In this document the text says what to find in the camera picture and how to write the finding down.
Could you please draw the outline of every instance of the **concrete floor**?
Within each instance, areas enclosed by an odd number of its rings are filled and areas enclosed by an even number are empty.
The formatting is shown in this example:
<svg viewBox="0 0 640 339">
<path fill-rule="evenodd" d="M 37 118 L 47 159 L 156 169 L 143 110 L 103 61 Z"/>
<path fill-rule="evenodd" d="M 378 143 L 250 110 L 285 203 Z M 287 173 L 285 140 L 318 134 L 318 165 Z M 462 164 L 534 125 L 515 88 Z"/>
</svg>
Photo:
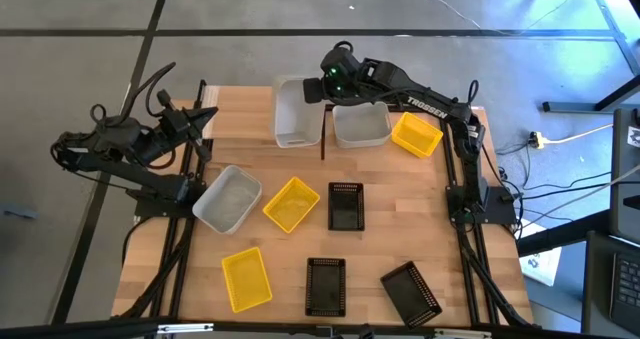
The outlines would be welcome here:
<svg viewBox="0 0 640 339">
<path fill-rule="evenodd" d="M 156 0 L 0 0 L 0 29 L 145 29 Z M 524 29 L 563 0 L 446 0 L 483 28 Z M 638 19 L 625 0 L 607 0 L 627 40 Z M 196 28 L 414 28 L 469 29 L 469 23 L 429 0 L 167 0 L 161 29 Z M 594 0 L 569 0 L 533 29 L 607 29 Z M 318 75 L 324 53 L 343 37 L 156 38 L 144 77 L 178 66 L 161 85 L 174 97 L 193 98 L 198 80 L 221 85 L 270 85 L 283 74 Z M 532 130 L 562 138 L 611 122 L 610 116 L 543 114 L 546 100 L 596 101 L 632 77 L 615 42 L 602 39 L 346 38 L 359 58 L 393 61 L 415 80 L 464 98 L 480 81 L 476 105 L 485 106 L 496 148 L 520 143 Z M 142 38 L 0 37 L 0 202 L 37 210 L 40 217 L 0 218 L 0 327 L 46 323 L 70 258 L 91 182 L 62 172 L 48 155 L 63 131 L 91 127 L 94 103 L 119 110 Z M 138 107 L 136 113 L 142 113 Z M 611 131 L 543 151 L 532 151 L 529 185 L 569 183 L 610 170 Z M 524 153 L 501 157 L 522 183 Z M 573 197 L 527 203 L 544 211 Z M 579 218 L 608 205 L 605 193 L 555 213 Z M 119 278 L 120 248 L 134 203 L 110 189 L 69 320 L 105 319 Z M 537 215 L 527 215 L 535 219 Z M 544 226 L 560 224 L 543 220 Z M 567 296 L 563 314 L 579 320 L 579 272 L 584 249 L 565 250 L 557 286 Z M 546 288 L 528 283 L 530 297 L 549 306 Z M 574 330 L 564 317 L 535 308 L 536 320 Z M 249 334 L 217 334 L 241 338 Z"/>
</svg>

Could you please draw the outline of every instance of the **white bin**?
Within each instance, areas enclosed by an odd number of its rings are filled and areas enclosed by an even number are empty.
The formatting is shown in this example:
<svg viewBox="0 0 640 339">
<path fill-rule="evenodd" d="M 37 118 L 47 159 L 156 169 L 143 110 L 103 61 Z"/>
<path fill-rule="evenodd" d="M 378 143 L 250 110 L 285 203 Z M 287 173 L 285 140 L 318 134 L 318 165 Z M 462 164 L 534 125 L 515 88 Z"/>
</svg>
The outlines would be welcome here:
<svg viewBox="0 0 640 339">
<path fill-rule="evenodd" d="M 333 127 L 340 148 L 384 144 L 391 136 L 389 108 L 383 102 L 333 108 Z"/>
<path fill-rule="evenodd" d="M 262 196 L 262 184 L 229 165 L 193 205 L 193 215 L 221 234 L 233 234 Z"/>
<path fill-rule="evenodd" d="M 302 81 L 279 77 L 273 85 L 271 130 L 281 148 L 314 145 L 322 136 L 325 103 L 307 104 Z"/>
</svg>

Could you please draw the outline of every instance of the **yellow bin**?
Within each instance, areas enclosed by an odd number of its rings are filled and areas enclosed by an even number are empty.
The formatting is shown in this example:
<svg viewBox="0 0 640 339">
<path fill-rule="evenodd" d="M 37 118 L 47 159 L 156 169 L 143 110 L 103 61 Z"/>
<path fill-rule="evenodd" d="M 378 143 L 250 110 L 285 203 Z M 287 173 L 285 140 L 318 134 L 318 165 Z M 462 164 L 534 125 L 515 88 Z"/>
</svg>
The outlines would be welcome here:
<svg viewBox="0 0 640 339">
<path fill-rule="evenodd" d="M 320 200 L 320 195 L 298 177 L 293 177 L 269 201 L 262 212 L 289 234 L 309 214 Z"/>
<path fill-rule="evenodd" d="M 442 139 L 442 132 L 409 112 L 402 114 L 393 127 L 391 140 L 418 158 L 430 156 Z"/>
<path fill-rule="evenodd" d="M 266 303 L 273 297 L 257 247 L 222 259 L 222 270 L 234 313 Z"/>
</svg>

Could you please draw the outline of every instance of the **keyboard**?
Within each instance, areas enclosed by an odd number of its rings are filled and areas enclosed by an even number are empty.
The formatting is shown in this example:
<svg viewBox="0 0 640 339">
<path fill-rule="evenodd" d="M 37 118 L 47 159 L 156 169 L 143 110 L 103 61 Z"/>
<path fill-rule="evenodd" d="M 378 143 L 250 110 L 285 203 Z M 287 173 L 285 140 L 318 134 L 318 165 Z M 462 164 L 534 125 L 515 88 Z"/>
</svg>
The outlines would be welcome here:
<svg viewBox="0 0 640 339">
<path fill-rule="evenodd" d="M 614 256 L 611 321 L 640 335 L 640 257 Z"/>
</svg>

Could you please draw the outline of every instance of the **black perforated basket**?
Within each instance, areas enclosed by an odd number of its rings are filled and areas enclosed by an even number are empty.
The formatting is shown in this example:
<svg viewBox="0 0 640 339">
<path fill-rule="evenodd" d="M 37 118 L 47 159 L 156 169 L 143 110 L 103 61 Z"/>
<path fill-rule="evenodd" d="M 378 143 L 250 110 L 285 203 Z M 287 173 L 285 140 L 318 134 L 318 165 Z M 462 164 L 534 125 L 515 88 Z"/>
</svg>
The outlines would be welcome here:
<svg viewBox="0 0 640 339">
<path fill-rule="evenodd" d="M 305 314 L 345 316 L 346 278 L 344 259 L 309 258 Z"/>
<path fill-rule="evenodd" d="M 380 281 L 407 328 L 418 327 L 442 313 L 412 261 L 383 276 Z"/>
<path fill-rule="evenodd" d="M 329 183 L 329 230 L 364 230 L 361 183 Z"/>
</svg>

